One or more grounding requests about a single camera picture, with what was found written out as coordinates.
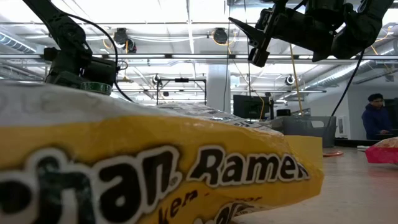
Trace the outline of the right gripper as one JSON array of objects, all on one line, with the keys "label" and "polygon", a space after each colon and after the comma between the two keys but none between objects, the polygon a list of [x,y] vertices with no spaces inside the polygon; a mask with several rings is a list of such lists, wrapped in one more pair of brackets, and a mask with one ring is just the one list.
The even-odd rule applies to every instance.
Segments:
[{"label": "right gripper", "polygon": [[269,58],[270,52],[267,48],[272,39],[283,40],[299,47],[315,50],[315,19],[286,6],[287,0],[272,0],[272,7],[277,13],[272,30],[259,30],[235,18],[228,20],[243,31],[249,39],[249,45],[253,49],[249,53],[248,61],[263,67]]}]

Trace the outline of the green-lidded spice jar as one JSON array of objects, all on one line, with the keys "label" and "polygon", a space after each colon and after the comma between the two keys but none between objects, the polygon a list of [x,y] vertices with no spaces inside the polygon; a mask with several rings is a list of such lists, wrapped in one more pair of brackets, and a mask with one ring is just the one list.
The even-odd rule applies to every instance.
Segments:
[{"label": "green-lidded spice jar", "polygon": [[80,84],[80,89],[108,96],[112,92],[111,85],[100,82],[82,82]]}]

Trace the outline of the yellow ramen packet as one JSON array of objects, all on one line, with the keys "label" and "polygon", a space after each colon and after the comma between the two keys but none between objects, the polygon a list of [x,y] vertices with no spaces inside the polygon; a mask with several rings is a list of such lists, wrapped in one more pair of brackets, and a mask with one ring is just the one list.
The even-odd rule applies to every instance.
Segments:
[{"label": "yellow ramen packet", "polygon": [[0,224],[228,224],[322,183],[275,131],[0,82]]}]

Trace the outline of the black computer monitor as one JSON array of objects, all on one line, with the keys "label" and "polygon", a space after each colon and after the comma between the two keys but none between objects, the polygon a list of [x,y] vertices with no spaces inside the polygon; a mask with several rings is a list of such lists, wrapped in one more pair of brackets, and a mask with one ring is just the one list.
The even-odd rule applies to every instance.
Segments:
[{"label": "black computer monitor", "polygon": [[259,119],[265,118],[270,110],[269,98],[258,96],[233,96],[233,114],[240,118]]}]

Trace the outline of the translucent grey bin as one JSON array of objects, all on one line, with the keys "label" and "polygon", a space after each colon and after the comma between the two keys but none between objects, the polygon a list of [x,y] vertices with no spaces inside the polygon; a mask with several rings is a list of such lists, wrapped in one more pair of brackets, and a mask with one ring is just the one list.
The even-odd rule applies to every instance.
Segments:
[{"label": "translucent grey bin", "polygon": [[335,116],[284,116],[270,120],[270,124],[284,135],[320,137],[323,147],[335,145]]}]

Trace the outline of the person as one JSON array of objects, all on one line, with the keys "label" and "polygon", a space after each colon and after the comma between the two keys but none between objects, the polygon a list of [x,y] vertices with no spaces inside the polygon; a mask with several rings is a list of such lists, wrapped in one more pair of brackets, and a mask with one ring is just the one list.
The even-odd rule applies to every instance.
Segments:
[{"label": "person", "polygon": [[369,95],[368,104],[361,116],[367,140],[377,140],[379,135],[392,134],[392,123],[384,98],[380,93]]}]

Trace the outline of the red ramen packet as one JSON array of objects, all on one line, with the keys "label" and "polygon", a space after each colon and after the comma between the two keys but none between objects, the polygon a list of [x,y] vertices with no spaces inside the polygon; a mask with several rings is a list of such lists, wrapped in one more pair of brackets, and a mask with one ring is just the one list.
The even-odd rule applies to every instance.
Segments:
[{"label": "red ramen packet", "polygon": [[398,165],[398,137],[383,139],[365,150],[369,163]]}]

